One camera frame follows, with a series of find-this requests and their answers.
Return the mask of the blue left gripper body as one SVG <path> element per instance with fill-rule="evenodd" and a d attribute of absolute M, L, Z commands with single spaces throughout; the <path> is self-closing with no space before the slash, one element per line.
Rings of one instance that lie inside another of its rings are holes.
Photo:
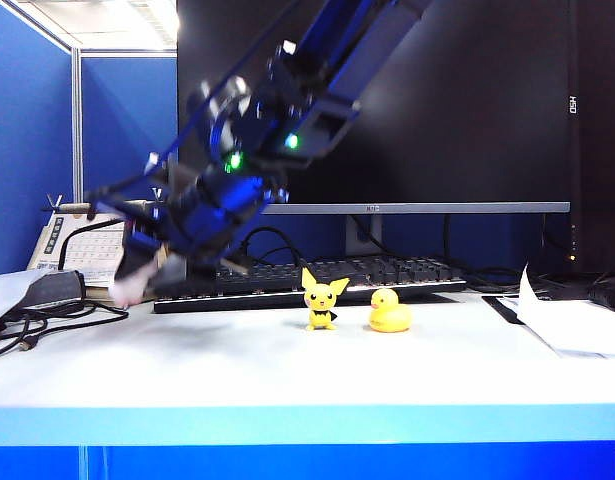
<path fill-rule="evenodd" d="M 124 248 L 131 243 L 166 247 L 194 263 L 215 265 L 231 254 L 258 215 L 288 196 L 286 177 L 277 172 L 208 167 L 145 210 L 125 206 Z"/>

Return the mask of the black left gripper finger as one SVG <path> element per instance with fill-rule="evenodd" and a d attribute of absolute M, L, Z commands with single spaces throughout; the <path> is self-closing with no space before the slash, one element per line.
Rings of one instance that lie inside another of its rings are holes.
<path fill-rule="evenodd" d="M 143 293 L 156 274 L 158 248 L 127 244 L 114 276 L 115 293 Z"/>
<path fill-rule="evenodd" d="M 162 250 L 157 253 L 156 260 L 155 290 L 177 289 L 186 282 L 187 260 L 184 257 Z"/>

